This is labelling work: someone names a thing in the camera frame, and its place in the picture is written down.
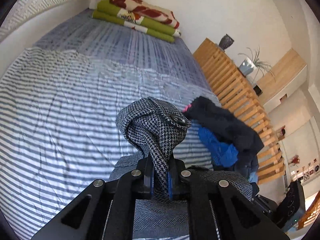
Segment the green blanket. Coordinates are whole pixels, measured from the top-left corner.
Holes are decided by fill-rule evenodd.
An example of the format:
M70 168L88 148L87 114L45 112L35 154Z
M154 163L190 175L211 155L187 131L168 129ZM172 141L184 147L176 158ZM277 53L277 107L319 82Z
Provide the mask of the green blanket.
M152 29L170 36L180 37L181 32L173 27L168 25L164 25L160 22L157 22L153 19L141 16L134 12L129 12L126 9L120 8L116 5L113 5L109 2L110 0L102 0L98 3L97 10L99 12L104 12L111 16L116 16L118 18L122 18L127 21L131 21L137 25L141 25L147 27L148 29Z
M169 35L164 34L164 33L157 32L155 30L146 28L144 26L140 26L140 25L134 24L132 22L125 21L124 19L112 16L112 15L109 15L109 14L106 14L106 13L103 13L103 12L99 12L97 10L95 10L93 12L92 17L94 19L100 19L100 20L104 20L104 21L107 21L107 22L116 23L116 24L119 24L119 25L122 25L122 26L126 26L126 27L129 27L131 29L134 29L134 30L146 33L146 34L149 34L149 35L151 35L153 37L156 37L158 39L161 39L161 40L164 40L164 41L167 41L167 42L174 42L174 38L172 36L169 36Z

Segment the red floral blanket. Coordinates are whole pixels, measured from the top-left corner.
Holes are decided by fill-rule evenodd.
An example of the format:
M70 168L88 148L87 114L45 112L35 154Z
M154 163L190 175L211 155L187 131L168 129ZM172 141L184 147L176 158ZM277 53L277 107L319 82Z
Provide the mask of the red floral blanket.
M110 3L175 29L179 27L179 22L175 19L172 11L148 4L142 0L110 0Z

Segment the black button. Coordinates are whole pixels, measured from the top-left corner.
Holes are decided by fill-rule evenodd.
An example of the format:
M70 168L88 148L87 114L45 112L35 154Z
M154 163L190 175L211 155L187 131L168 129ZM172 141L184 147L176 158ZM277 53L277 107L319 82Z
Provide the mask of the black button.
M175 114L171 114L170 115L171 119L174 120L176 123L181 124L181 125L186 125L186 120L184 120L182 117L175 115Z

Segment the metal screw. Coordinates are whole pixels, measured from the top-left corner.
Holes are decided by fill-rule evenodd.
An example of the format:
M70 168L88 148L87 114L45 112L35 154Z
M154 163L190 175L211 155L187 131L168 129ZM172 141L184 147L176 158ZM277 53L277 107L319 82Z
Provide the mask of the metal screw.
M181 171L181 175L183 177L189 177L191 175L191 172L190 171Z
M140 175L141 175L141 171L139 171L139 170L133 170L133 171L131 171L131 175L132 175L132 176L135 176L135 177L140 176Z
M219 185L221 186L221 187L228 187L229 186L229 182L227 182L226 180L220 180L219 181Z
M93 182L93 185L95 187L101 187L103 185L103 180L102 179L96 179L94 182Z

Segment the folded blanket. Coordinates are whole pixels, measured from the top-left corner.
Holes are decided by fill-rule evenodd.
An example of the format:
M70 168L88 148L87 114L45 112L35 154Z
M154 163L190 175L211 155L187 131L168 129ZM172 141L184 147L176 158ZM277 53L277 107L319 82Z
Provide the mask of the folded blanket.
M99 12L104 12L111 16L116 16L118 18L122 18L124 20L133 22L135 24L150 28L152 30L174 36L174 37L180 37L181 32L178 29L174 29L168 25L164 25L160 22L157 22L153 19L141 16L134 12L129 12L126 9L123 9L121 7L118 7L116 5L113 5L110 3L110 0L102 0L98 3L97 10Z
M175 29L179 27L179 22L175 19L173 12L168 9L148 4L142 0L110 0L110 3Z
M116 24L119 24L119 25L122 25L122 26L126 26L126 27L129 27L131 29L137 30L139 32L146 33L146 34L148 34L150 36L156 37L158 39L161 39L161 40L164 40L164 41L167 41L167 42L174 42L174 38L172 36L169 36L167 34L160 33L160 32L157 32L155 30L152 30L152 29L149 29L149 28L134 24L132 22L125 21L124 19L120 19L118 17L112 16L112 15L108 15L108 14L103 13L103 12L99 12L98 10L94 10L94 12L92 14L92 18L104 20L104 21L111 22L111 23L116 23Z

